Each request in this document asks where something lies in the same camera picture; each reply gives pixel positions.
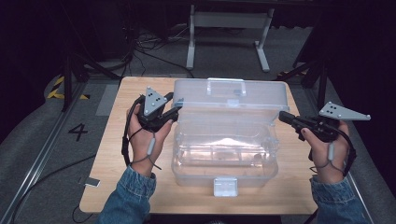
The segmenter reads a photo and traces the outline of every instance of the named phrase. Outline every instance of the wrist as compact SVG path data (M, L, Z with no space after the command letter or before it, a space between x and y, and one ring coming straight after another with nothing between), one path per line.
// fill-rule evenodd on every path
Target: wrist
M341 172L318 171L318 182L323 184L335 184L344 179Z
M143 176L151 177L152 165L147 165L141 161L137 163L131 163L131 168Z

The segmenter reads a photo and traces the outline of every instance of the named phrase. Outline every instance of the yellow tape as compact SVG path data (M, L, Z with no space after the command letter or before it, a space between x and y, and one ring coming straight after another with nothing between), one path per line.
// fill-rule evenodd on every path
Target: yellow tape
M47 96L48 99L49 98L64 99L64 94L56 93L63 82L64 82L64 75L61 74L58 77L58 79L56 80L55 84L53 85L52 90L50 91L49 95ZM82 94L79 97L79 99L81 99L81 100L89 100L90 98L91 98L91 96L88 94Z

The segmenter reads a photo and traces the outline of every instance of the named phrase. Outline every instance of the white stand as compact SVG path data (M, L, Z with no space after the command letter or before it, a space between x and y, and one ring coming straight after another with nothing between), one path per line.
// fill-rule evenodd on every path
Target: white stand
M226 27L226 28L252 28L262 29L262 38L260 41L255 41L257 54L259 55L260 63L263 72L269 72L270 67L265 58L263 46L265 38L273 18L274 9L268 10L268 13L227 13L227 12L195 12L194 6L191 6L190 13L190 43L189 51L187 53L188 69L194 67L195 54L195 27Z

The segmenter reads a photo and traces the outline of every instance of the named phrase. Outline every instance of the plastic box lid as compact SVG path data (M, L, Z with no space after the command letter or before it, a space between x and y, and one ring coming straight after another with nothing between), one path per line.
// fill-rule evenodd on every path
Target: plastic box lid
M178 79L173 106L183 106L182 111L261 111L266 122L276 119L280 110L290 110L284 82L223 78Z

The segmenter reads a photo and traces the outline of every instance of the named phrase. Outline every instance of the left hand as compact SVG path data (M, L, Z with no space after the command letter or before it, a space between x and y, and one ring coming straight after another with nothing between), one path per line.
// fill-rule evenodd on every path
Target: left hand
M131 117L131 123L128 128L128 135L131 136L132 134L138 132L142 126L139 123L139 120L137 118L137 114L139 112L140 105L137 105L134 108L134 112ZM153 168L153 163L159 158L161 152L163 151L163 142L166 138L166 136L170 133L171 128L172 128L172 123L173 121L170 119L168 122L166 122L161 129L156 132L155 135L155 145L154 149L152 150L151 155L149 158L139 161L147 157L147 152L149 149L149 142L153 138L153 133L146 131L144 129L140 130L137 134L135 134L132 138L130 138L130 143L132 146L132 149L134 151L134 158L133 161L139 161L139 162L133 162L131 167L138 172L141 175L150 177L151 176L151 171Z

